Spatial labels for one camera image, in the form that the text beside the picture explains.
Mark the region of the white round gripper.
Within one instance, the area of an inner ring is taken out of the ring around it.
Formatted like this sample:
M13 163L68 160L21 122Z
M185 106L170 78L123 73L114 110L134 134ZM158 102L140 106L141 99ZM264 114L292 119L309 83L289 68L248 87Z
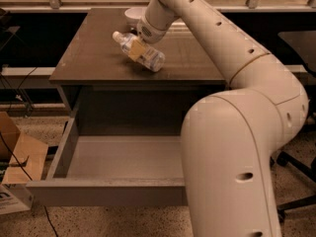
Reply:
M137 34L147 43L160 41L179 16L159 0L150 0L137 23ZM141 39L131 42L128 57L136 61L146 50L146 44Z

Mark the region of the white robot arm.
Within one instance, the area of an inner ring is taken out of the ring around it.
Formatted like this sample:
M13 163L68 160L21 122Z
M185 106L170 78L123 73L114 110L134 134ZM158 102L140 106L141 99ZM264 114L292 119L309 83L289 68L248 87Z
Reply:
M281 237L270 158L302 128L306 91L272 53L204 0L150 0L137 33L155 43L176 19L229 86L196 102L181 129L194 237Z

